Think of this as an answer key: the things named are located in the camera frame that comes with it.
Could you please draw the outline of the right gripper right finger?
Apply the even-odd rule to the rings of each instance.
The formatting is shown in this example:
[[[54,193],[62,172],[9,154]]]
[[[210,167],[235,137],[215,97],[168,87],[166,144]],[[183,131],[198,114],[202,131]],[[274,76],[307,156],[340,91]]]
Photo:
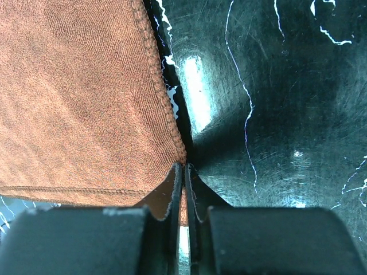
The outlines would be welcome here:
[[[320,208],[234,207],[185,166],[192,274],[365,274],[344,223]]]

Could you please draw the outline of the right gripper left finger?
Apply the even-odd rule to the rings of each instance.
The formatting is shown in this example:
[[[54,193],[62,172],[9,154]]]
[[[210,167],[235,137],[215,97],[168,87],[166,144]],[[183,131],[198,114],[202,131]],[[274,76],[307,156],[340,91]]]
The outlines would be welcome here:
[[[38,207],[1,239],[2,274],[177,274],[182,166],[131,207]]]

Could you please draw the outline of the brown towel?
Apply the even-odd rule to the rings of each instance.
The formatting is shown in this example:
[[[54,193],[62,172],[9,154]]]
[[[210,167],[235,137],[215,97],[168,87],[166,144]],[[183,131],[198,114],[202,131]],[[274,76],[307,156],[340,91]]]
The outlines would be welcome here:
[[[132,206],[186,162],[143,1],[1,2],[1,194]]]

